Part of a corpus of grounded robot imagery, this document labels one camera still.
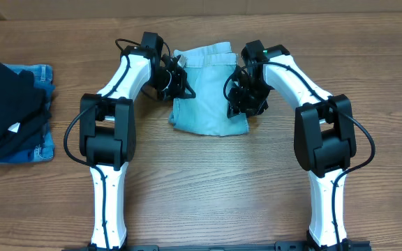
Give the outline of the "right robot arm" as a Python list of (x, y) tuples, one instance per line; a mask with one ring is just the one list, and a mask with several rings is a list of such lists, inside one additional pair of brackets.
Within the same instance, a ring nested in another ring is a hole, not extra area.
[(257, 116), (267, 97), (278, 91), (295, 112), (294, 152), (307, 171), (311, 191), (311, 222), (305, 250), (354, 250), (343, 225), (345, 170), (356, 154), (352, 108), (345, 95), (334, 96), (303, 73), (282, 45), (246, 43), (245, 63), (228, 78), (223, 94), (228, 118)]

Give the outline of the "light blue denim shorts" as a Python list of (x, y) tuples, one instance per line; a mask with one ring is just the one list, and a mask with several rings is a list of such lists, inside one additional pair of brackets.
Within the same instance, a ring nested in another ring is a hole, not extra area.
[(238, 56), (230, 42), (198, 47), (191, 50), (175, 50), (174, 55), (186, 59), (184, 70), (188, 85), (196, 97), (175, 98), (169, 123), (177, 130), (198, 135), (230, 136), (249, 133), (244, 114), (228, 118), (228, 101), (223, 95), (227, 78), (235, 71)]

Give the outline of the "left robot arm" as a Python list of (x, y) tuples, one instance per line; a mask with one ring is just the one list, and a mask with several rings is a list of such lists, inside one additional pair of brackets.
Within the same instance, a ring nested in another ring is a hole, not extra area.
[(167, 45), (145, 32), (140, 43), (121, 49), (120, 64), (96, 94), (80, 101), (79, 149), (94, 186), (94, 231), (88, 250), (125, 250), (124, 182), (136, 147), (134, 101), (144, 86), (159, 101), (196, 97), (187, 81), (182, 56), (164, 54)]

